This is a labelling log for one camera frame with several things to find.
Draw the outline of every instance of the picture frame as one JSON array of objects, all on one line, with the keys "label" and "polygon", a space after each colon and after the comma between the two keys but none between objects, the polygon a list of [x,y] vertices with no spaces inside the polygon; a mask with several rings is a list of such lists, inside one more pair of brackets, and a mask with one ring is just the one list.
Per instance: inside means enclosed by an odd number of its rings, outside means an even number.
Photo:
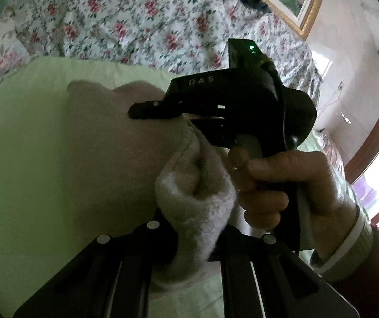
[{"label": "picture frame", "polygon": [[263,0],[278,14],[303,40],[307,39],[323,0],[304,0],[300,12],[294,12],[280,0]]}]

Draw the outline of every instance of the bed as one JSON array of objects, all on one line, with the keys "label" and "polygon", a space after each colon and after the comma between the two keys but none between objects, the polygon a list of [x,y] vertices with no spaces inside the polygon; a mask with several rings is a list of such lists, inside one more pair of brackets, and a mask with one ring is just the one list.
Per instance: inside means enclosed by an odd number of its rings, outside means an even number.
[{"label": "bed", "polygon": [[0,81],[36,57],[107,60],[191,74],[227,67],[228,38],[251,38],[283,83],[319,99],[307,44],[240,0],[0,0]]}]

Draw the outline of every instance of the wooden door frame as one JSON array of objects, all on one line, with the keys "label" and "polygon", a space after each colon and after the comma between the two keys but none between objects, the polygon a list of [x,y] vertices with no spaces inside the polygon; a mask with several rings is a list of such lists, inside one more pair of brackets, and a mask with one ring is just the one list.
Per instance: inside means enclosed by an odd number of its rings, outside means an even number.
[{"label": "wooden door frame", "polygon": [[379,119],[354,157],[344,167],[345,179],[353,184],[379,153]]}]

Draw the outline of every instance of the white wall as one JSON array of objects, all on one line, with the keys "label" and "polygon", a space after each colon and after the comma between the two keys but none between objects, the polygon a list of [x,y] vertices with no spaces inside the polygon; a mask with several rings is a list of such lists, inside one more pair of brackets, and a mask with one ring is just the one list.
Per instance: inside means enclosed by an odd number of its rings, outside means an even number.
[{"label": "white wall", "polygon": [[376,0],[323,0],[307,39],[313,52],[332,61],[322,84],[315,127],[330,131],[345,163],[379,118],[379,25],[372,30],[369,25],[372,18],[379,19],[378,8]]}]

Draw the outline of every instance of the screw head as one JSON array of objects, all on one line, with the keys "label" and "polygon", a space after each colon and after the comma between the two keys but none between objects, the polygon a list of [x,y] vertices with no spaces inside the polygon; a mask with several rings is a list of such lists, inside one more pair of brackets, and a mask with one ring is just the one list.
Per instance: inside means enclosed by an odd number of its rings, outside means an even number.
[{"label": "screw head", "polygon": [[157,229],[157,228],[159,228],[159,226],[160,226],[160,222],[158,222],[156,220],[152,220],[152,221],[147,222],[147,228],[148,229]]},{"label": "screw head", "polygon": [[97,243],[99,244],[107,244],[110,241],[109,235],[99,235],[97,237]]},{"label": "screw head", "polygon": [[263,236],[263,241],[266,244],[273,245],[276,243],[276,238],[274,235],[265,235],[265,236]]}]

